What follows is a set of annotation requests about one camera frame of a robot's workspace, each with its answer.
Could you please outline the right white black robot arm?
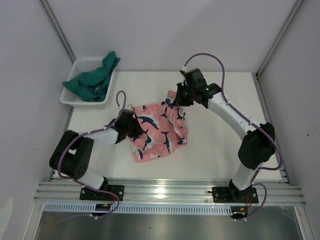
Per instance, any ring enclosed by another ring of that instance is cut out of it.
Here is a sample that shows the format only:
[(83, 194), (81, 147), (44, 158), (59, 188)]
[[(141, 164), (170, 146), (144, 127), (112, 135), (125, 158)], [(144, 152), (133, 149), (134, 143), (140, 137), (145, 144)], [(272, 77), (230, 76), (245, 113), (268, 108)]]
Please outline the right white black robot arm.
[(260, 123), (232, 105), (223, 88), (216, 83), (207, 84), (200, 69), (180, 70), (184, 80), (177, 84), (173, 101), (175, 106), (189, 107), (194, 103), (203, 105), (217, 114), (238, 135), (241, 145), (238, 150), (240, 165), (228, 184), (228, 196), (234, 202), (246, 197), (258, 170), (276, 152), (275, 129), (269, 122)]

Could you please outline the pink shark print shorts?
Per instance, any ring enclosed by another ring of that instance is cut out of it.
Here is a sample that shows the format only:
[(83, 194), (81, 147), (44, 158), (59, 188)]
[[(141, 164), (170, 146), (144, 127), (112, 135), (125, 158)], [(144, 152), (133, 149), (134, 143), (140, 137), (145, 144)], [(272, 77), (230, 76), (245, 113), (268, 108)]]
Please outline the pink shark print shorts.
[(168, 91), (164, 101), (134, 108), (143, 133), (131, 138), (131, 147), (138, 163), (167, 157), (188, 144), (189, 128), (186, 113), (174, 106), (177, 93)]

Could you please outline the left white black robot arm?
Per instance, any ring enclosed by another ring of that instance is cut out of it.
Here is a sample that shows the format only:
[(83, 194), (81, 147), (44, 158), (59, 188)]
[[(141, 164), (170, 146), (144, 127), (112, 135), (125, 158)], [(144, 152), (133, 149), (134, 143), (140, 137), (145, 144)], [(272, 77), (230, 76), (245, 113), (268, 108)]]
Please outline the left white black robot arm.
[(74, 180), (88, 189), (97, 200), (108, 196), (108, 179), (89, 167), (92, 152), (107, 145), (115, 145), (126, 138), (135, 138), (144, 132), (137, 115), (124, 110), (108, 125), (91, 132), (67, 130), (62, 135), (49, 160), (49, 166), (62, 178)]

